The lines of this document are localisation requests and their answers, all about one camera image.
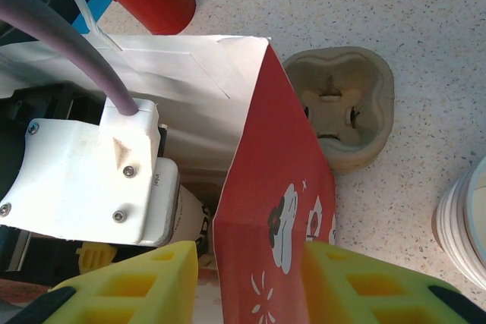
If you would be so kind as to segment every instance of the screw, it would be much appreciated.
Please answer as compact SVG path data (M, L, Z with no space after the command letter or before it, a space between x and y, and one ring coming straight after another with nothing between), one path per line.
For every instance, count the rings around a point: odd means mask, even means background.
M7 216L11 209L12 205L10 203L3 204L0 206L0 216Z
M125 221L126 218L127 216L123 210L117 210L113 213L113 220L115 221L115 223L122 223Z
M127 178L132 178L135 176L135 169L132 166L126 166L123 169L123 175L125 175Z
M38 130L39 130L39 125L37 123L32 123L27 128L27 132L29 132L29 134L35 134L35 133L37 133Z

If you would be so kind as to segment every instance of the speckled countertop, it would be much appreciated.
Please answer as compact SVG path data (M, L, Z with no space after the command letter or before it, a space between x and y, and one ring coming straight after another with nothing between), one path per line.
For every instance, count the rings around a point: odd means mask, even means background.
M147 32L118 4L100 25ZM486 153L486 0L197 0L184 33L269 36L282 61L332 46L381 55L395 74L395 124L373 165L336 176L336 242L442 278L486 309L486 292L431 232L440 196Z

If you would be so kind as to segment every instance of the white mounting bracket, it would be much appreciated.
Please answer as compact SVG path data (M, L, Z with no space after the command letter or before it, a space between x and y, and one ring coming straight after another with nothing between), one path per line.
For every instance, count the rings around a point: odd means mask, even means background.
M150 100L135 102L138 113L127 117L107 99L99 126L33 120L21 170L0 203L10 204L0 223L68 240L160 241L167 234L164 222L159 236L156 221L152 228L144 227L160 141L159 115ZM170 166L166 183L178 189L177 166ZM150 236L144 237L144 231Z

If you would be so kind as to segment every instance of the bag handle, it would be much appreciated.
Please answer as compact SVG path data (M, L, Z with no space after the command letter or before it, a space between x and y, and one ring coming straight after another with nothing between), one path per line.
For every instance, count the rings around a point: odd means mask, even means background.
M88 27L88 30L90 32L93 32L98 38L100 38L102 41L104 41L111 49L114 51L121 51L122 48L116 44L116 42L110 38L106 33L104 33L101 28L98 27L98 24L93 18L93 15L91 14L90 7L88 7L88 4L86 3L86 0L74 0L76 2L77 7L79 8L81 15L84 18L84 21L86 22L86 25Z

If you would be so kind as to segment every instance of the white container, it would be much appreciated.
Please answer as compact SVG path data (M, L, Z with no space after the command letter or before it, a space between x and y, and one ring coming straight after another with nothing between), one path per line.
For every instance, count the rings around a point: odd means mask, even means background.
M486 209L485 169L486 159L472 166L446 191L436 211L440 245L459 271L483 290L486 252L481 242L486 241L486 225L479 226L478 219L486 216L481 209Z

